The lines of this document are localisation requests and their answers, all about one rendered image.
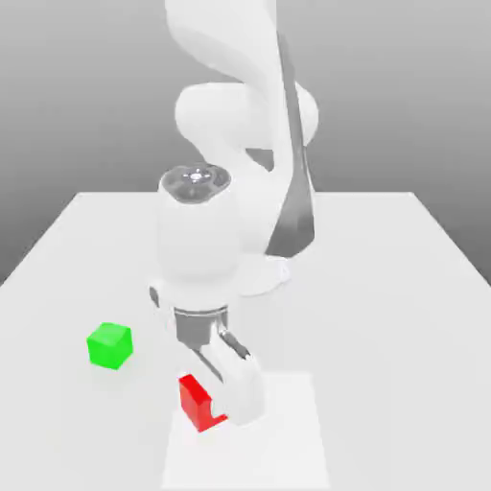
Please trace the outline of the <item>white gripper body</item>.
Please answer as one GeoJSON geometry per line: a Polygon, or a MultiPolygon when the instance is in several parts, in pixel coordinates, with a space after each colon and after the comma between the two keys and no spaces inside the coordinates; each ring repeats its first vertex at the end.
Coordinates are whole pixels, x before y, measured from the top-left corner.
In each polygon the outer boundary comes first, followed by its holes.
{"type": "Polygon", "coordinates": [[[266,409],[261,366],[231,332],[213,332],[196,353],[197,379],[212,398],[212,414],[247,426],[266,409]]]}

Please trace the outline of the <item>small green cube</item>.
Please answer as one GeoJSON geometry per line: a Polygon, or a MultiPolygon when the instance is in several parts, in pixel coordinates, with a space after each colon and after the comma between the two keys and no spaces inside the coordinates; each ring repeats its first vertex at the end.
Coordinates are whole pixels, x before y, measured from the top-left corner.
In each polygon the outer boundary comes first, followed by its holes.
{"type": "Polygon", "coordinates": [[[132,333],[128,326],[103,322],[86,338],[91,363],[118,370],[133,353],[132,333]]]}

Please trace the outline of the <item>small red cube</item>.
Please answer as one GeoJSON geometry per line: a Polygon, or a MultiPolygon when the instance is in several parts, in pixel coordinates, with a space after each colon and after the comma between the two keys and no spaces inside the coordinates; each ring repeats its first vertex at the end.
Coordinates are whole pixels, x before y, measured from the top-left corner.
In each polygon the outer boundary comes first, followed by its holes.
{"type": "Polygon", "coordinates": [[[213,400],[192,374],[180,377],[178,383],[181,408],[199,433],[227,420],[224,413],[212,414],[213,400]]]}

